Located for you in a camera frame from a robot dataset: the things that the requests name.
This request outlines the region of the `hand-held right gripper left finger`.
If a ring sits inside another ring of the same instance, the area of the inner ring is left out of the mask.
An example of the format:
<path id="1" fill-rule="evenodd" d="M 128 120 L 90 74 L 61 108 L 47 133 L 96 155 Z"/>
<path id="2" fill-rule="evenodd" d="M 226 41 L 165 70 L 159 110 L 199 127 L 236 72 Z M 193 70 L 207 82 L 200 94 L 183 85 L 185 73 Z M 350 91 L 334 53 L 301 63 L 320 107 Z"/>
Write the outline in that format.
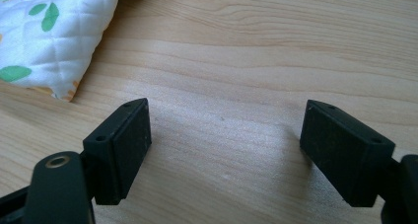
<path id="1" fill-rule="evenodd" d="M 89 196 L 98 205 L 124 199 L 152 144 L 146 98 L 127 102 L 83 140 Z"/>

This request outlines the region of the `white quilted floral cloth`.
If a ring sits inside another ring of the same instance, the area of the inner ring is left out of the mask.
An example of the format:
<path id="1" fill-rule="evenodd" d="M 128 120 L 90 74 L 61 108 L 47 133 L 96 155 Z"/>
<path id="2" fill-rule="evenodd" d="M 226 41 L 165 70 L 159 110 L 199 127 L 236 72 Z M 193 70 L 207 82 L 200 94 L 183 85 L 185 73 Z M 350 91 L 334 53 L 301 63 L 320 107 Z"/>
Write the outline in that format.
<path id="1" fill-rule="evenodd" d="M 69 102 L 118 0 L 0 0 L 0 81 Z"/>

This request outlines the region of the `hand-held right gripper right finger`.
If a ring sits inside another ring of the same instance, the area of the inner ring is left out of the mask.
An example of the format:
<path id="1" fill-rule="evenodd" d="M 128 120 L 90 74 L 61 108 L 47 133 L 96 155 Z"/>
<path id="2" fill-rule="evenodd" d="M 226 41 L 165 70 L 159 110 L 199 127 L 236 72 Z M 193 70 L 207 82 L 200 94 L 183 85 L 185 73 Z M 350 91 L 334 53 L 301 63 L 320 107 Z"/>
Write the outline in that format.
<path id="1" fill-rule="evenodd" d="M 346 202 L 371 207 L 395 144 L 340 108 L 309 100 L 300 147 Z"/>

